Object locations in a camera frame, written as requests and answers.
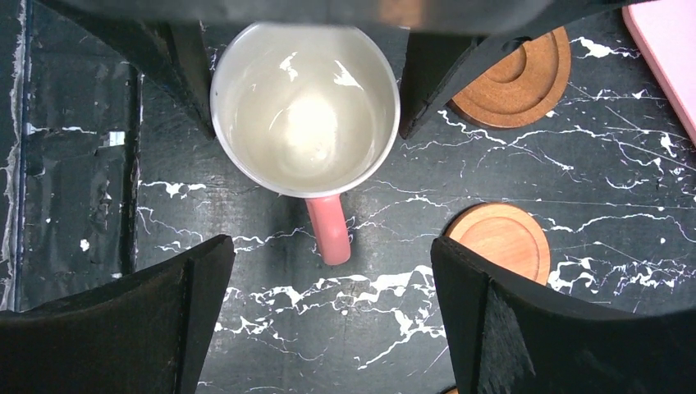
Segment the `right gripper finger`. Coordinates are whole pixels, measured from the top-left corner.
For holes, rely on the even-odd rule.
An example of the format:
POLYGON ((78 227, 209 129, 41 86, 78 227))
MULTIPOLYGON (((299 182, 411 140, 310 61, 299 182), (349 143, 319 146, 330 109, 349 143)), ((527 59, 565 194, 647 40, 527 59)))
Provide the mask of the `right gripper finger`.
POLYGON ((229 236, 1 314, 4 393, 193 393, 235 260, 229 236))
POLYGON ((430 250, 461 393, 692 393, 695 312, 639 315, 563 295, 451 238, 430 250))

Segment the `plain brown coaster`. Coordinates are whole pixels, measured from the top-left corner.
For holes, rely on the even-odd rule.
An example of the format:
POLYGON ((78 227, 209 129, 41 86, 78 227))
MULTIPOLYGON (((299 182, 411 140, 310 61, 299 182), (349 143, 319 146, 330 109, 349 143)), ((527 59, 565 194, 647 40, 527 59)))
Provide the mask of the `plain brown coaster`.
POLYGON ((550 246, 541 226, 522 208, 477 204, 455 218, 445 235, 500 267, 547 284, 550 246))

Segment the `pink serving tray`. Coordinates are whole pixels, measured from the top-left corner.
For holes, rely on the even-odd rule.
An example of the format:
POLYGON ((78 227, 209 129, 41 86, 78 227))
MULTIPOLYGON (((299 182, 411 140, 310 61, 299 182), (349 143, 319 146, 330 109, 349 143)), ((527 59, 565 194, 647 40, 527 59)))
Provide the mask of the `pink serving tray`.
POLYGON ((622 8, 624 23, 695 140, 695 0, 661 0, 622 8))

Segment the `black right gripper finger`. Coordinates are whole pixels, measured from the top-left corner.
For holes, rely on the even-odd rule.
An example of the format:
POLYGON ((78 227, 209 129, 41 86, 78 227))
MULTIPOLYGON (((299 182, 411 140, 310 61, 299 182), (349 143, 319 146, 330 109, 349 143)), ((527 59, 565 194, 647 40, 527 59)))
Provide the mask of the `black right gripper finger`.
POLYGON ((530 41, 529 36, 410 32, 401 75, 399 135, 408 140, 490 66, 530 41))
POLYGON ((212 73, 198 22, 156 21, 99 9, 82 1, 42 1, 122 55, 166 93, 199 130, 215 138, 210 110, 212 73))

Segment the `brown grooved wooden coaster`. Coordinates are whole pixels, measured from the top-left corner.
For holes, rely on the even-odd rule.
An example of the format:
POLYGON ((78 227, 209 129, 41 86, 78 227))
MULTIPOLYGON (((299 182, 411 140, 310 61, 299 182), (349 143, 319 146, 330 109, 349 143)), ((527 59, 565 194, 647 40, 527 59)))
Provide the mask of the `brown grooved wooden coaster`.
POLYGON ((522 44, 490 67, 456 94, 449 107, 480 126, 528 126, 559 103, 570 68, 570 41, 561 26, 522 44))

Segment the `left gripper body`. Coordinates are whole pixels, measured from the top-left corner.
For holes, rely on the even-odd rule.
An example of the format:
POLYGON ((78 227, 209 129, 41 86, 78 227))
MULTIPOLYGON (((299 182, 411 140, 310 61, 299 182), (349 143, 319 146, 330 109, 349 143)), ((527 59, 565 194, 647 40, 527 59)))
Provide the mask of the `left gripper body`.
POLYGON ((389 25, 410 30, 491 35, 530 26, 552 30, 627 1, 62 1, 90 15, 124 20, 205 23, 273 21, 320 25, 389 25))

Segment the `pink mug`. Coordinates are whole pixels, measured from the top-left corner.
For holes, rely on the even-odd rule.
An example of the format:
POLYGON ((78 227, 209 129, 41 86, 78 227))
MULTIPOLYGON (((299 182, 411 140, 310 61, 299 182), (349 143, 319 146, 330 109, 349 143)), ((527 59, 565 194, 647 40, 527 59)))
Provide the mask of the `pink mug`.
POLYGON ((323 261, 346 262, 340 196, 380 168, 401 117, 374 41, 353 26, 254 23, 215 67, 210 113, 228 158, 262 187, 303 199, 323 261))

